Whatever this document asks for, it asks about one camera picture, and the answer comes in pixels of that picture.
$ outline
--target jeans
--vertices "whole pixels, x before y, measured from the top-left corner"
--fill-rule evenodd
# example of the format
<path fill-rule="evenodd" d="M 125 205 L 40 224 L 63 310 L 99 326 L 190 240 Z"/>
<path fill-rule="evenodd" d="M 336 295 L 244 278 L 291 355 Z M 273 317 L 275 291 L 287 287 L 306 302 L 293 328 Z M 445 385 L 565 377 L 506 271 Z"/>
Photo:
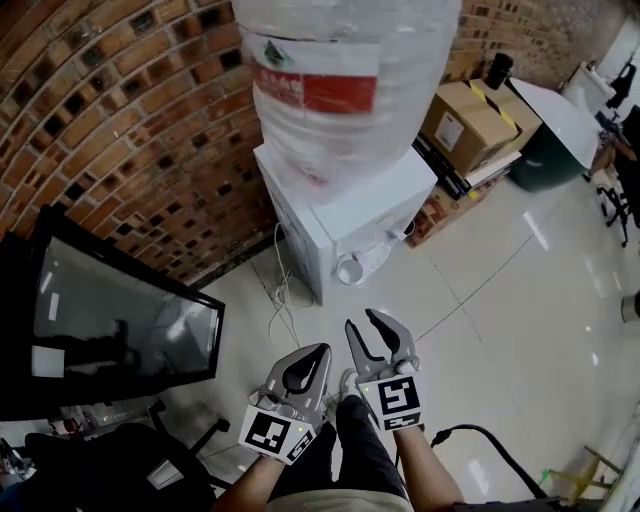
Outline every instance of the jeans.
<path fill-rule="evenodd" d="M 360 397 L 351 395 L 340 403 L 336 422 L 343 452 L 338 481 L 333 482 L 331 477 L 336 430 L 327 422 L 311 446 L 284 469 L 269 501 L 324 489 L 386 492 L 406 499 L 398 470 L 371 425 L 369 411 Z"/>

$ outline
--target shirt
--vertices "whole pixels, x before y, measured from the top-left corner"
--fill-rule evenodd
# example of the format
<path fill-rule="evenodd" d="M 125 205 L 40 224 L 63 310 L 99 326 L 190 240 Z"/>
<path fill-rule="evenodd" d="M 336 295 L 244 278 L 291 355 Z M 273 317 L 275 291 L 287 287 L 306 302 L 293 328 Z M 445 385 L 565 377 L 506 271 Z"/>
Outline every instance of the shirt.
<path fill-rule="evenodd" d="M 267 506 L 267 512 L 413 512 L 407 500 L 386 492 L 326 489 L 282 496 Z"/>

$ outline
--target red label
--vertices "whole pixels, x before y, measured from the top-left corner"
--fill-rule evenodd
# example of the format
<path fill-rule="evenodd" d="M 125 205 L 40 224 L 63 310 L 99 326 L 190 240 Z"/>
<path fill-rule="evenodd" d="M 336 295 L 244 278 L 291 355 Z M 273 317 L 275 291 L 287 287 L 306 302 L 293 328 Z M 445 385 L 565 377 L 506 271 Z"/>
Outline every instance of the red label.
<path fill-rule="evenodd" d="M 331 114 L 364 114 L 373 110 L 375 76 L 301 75 L 266 68 L 252 59 L 262 92 L 293 107 Z"/>

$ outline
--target black monitor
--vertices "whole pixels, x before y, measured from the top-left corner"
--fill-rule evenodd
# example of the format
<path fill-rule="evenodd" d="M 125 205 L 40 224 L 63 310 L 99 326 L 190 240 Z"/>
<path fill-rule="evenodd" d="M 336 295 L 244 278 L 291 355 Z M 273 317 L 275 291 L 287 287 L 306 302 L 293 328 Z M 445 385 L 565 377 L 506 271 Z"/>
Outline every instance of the black monitor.
<path fill-rule="evenodd" d="M 26 409 L 115 401 L 215 376 L 222 302 L 49 207 L 25 270 L 20 318 L 0 342 L 15 384 L 10 397 L 0 391 L 0 418 L 36 414 L 25 401 Z"/>

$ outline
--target black cable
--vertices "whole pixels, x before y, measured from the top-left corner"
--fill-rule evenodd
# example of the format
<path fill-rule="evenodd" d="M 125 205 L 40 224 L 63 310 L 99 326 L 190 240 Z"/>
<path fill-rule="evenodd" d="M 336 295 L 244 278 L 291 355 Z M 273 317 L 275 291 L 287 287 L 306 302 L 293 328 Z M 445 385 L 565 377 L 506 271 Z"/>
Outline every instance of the black cable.
<path fill-rule="evenodd" d="M 524 484 L 531 491 L 531 493 L 534 495 L 535 498 L 537 499 L 548 498 L 547 493 L 544 492 L 540 488 L 540 486 L 536 483 L 536 481 L 533 478 L 531 478 L 531 476 L 529 476 L 529 473 L 527 473 L 522 468 L 522 466 L 520 466 L 520 464 L 516 462 L 516 460 L 511 456 L 511 454 L 504 448 L 504 446 L 502 446 L 500 441 L 498 441 L 496 436 L 494 436 L 491 432 L 489 432 L 485 428 L 479 427 L 478 425 L 463 424 L 463 425 L 456 425 L 455 427 L 451 427 L 446 430 L 441 430 L 433 438 L 433 441 L 431 442 L 431 447 L 433 448 L 434 446 L 437 446 L 445 442 L 447 439 L 449 439 L 449 437 L 451 436 L 451 433 L 454 430 L 475 430 L 483 434 L 491 442 L 494 448 L 498 450 L 498 453 L 502 456 L 504 461 L 507 464 L 509 464 L 509 466 L 511 466 L 511 469 L 513 469 L 518 474 L 520 479 L 524 482 Z"/>

